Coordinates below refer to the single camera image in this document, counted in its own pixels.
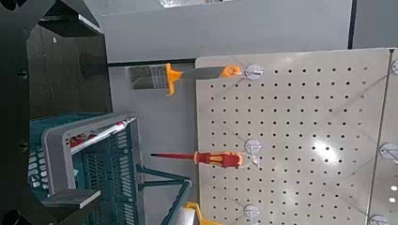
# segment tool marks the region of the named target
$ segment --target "orange tool handle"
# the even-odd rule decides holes
[[[196,152],[193,157],[194,162],[197,164],[199,162],[205,164],[211,164],[216,166],[236,167],[242,165],[243,157],[240,153],[232,152],[221,152],[221,153],[199,153]]]

